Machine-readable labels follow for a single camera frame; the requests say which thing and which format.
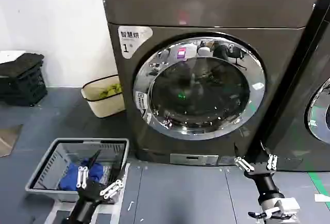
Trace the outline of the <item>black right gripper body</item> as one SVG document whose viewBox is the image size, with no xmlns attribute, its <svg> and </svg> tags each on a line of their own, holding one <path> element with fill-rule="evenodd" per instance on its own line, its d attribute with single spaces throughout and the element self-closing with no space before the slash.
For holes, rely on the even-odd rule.
<svg viewBox="0 0 330 224">
<path fill-rule="evenodd" d="M 278 187 L 273 181 L 275 170 L 268 170 L 267 163 L 251 163 L 254 170 L 244 172 L 244 176 L 253 180 L 258 193 L 258 201 L 266 201 L 273 198 L 284 198 L 284 195 L 279 191 Z"/>
</svg>

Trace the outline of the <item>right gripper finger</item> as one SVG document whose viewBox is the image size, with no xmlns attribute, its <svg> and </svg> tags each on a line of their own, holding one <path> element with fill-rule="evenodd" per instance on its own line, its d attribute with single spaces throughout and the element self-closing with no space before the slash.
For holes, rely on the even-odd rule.
<svg viewBox="0 0 330 224">
<path fill-rule="evenodd" d="M 239 167 L 240 169 L 246 172 L 255 171 L 255 168 L 239 155 L 238 147 L 236 146 L 236 144 L 234 144 L 234 153 L 235 153 L 234 163 L 237 167 Z"/>
<path fill-rule="evenodd" d="M 275 154 L 272 154 L 270 152 L 270 150 L 262 142 L 260 142 L 260 145 L 261 145 L 262 150 L 268 157 L 266 169 L 267 170 L 277 170 L 278 156 Z"/>
</svg>

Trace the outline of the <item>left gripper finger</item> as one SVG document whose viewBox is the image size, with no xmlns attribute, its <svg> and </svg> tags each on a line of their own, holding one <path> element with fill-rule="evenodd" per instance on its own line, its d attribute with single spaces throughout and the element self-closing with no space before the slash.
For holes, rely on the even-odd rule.
<svg viewBox="0 0 330 224">
<path fill-rule="evenodd" d="M 87 163 L 85 166 L 78 167 L 76 188 L 86 188 L 87 187 L 87 179 L 89 177 L 89 170 L 95 164 L 100 153 L 101 153 L 101 151 L 97 150 L 96 153 L 87 160 Z"/>
<path fill-rule="evenodd" d="M 113 164 L 111 165 L 107 185 L 100 191 L 100 196 L 103 199 L 112 198 L 123 188 L 124 174 L 125 162 L 123 162 L 122 157 L 120 155 L 117 155 Z"/>
</svg>

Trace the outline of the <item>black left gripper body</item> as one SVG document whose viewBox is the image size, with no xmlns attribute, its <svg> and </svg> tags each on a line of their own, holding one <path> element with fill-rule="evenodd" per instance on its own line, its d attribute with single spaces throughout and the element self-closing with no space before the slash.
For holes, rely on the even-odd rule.
<svg viewBox="0 0 330 224">
<path fill-rule="evenodd" d="M 67 223 L 91 223 L 96 208 L 103 202 L 100 192 L 103 186 L 88 179 L 85 189 L 78 189 L 78 200 L 67 217 Z"/>
</svg>

